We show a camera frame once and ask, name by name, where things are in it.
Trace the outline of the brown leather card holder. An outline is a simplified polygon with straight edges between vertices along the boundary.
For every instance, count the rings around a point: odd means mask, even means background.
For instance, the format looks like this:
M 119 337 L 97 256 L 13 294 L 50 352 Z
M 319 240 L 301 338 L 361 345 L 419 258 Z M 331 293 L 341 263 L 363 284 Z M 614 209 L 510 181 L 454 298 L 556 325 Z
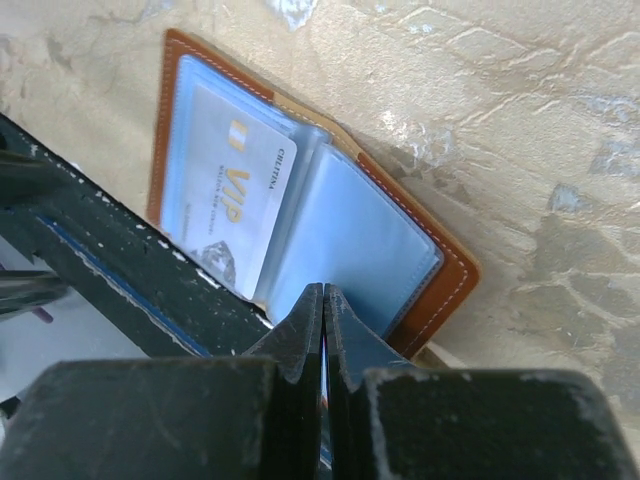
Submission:
M 297 145 L 253 298 L 205 269 L 162 225 L 178 99 L 206 84 L 291 125 Z M 165 32 L 147 218 L 233 294 L 281 322 L 310 283 L 339 287 L 360 319 L 411 357 L 476 287 L 477 261 L 333 119 L 284 93 L 203 39 Z

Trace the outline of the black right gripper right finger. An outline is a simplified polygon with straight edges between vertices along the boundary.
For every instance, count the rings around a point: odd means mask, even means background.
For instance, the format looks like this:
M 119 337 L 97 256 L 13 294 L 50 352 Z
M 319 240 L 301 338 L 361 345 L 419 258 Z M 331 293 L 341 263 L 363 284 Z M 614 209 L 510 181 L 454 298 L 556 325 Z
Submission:
M 337 479 L 635 479 L 601 390 L 557 369 L 420 368 L 324 288 Z

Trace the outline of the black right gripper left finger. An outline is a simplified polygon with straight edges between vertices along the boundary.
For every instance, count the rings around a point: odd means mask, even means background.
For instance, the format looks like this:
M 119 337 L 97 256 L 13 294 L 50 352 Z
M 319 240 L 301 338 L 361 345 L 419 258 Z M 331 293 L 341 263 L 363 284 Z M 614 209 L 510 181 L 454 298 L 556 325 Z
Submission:
M 32 384 L 5 479 L 314 479 L 323 287 L 239 356 L 62 362 Z

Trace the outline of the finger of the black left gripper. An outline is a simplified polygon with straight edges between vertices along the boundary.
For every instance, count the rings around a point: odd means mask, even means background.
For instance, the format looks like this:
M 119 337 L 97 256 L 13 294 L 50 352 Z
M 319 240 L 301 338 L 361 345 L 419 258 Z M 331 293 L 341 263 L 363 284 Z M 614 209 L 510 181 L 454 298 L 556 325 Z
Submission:
M 1 199 L 25 200 L 55 190 L 55 175 L 46 161 L 1 151 Z
M 64 297 L 68 285 L 55 273 L 34 270 L 1 271 L 1 314 L 17 315 Z

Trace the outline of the white VIP credit card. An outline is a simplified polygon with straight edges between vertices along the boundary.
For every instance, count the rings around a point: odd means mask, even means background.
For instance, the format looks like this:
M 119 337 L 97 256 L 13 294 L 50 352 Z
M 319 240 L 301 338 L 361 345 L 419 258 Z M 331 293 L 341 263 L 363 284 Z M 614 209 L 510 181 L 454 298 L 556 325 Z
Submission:
M 206 84 L 178 99 L 162 225 L 246 299 L 256 293 L 296 159 L 292 133 Z

